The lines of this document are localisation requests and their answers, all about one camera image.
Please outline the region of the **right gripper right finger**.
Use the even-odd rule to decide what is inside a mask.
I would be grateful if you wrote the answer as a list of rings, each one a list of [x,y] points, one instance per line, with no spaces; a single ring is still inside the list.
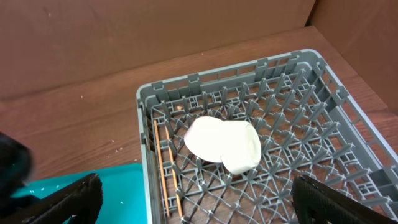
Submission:
[[[295,214],[300,224],[388,224],[396,222],[307,175],[295,177],[291,195]]]

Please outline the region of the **wooden chopstick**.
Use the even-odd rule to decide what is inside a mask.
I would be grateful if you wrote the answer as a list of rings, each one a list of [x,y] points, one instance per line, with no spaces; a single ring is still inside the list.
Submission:
[[[169,146],[170,136],[169,136],[169,131],[166,126],[165,126],[165,132],[166,132],[167,144],[168,144],[168,149],[169,149],[170,163],[171,163],[171,165],[173,165],[174,164],[174,156],[173,156],[172,148],[171,148],[171,146]],[[174,171],[174,168],[172,168],[172,176],[173,176],[173,182],[174,182],[174,187],[175,187],[175,191],[176,191],[175,196],[176,196],[178,214],[179,214],[181,220],[183,220],[182,204],[181,204],[180,196],[178,194],[178,182],[177,182],[177,176]]]
[[[159,160],[160,176],[161,176],[161,182],[162,182],[162,190],[163,190],[163,196],[164,196],[166,215],[167,215],[167,217],[170,217],[169,201],[168,201],[168,195],[167,195],[167,186],[166,186],[166,181],[165,181],[164,166],[163,166],[163,160],[162,160],[162,151],[161,151],[160,139],[159,139],[159,128],[158,128],[158,124],[157,124],[156,120],[154,121],[154,127],[155,127],[154,128],[154,130],[155,130],[155,143],[156,143],[158,160]]]

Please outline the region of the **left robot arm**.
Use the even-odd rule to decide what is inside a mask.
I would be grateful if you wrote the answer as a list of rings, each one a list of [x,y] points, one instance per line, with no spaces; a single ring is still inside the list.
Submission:
[[[13,197],[26,186],[32,173],[33,158],[29,148],[1,133],[1,216],[8,216],[37,200],[33,196]]]

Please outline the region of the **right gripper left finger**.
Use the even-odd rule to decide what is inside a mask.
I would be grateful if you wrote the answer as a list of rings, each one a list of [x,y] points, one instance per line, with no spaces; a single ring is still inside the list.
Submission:
[[[1,200],[1,223],[96,223],[102,205],[103,183],[91,173],[44,198]]]

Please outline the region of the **white bowl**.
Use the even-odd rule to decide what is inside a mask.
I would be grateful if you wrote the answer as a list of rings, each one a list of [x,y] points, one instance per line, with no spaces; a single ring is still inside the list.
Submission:
[[[224,121],[222,134],[220,157],[231,174],[242,174],[259,165],[261,142],[251,123]]]

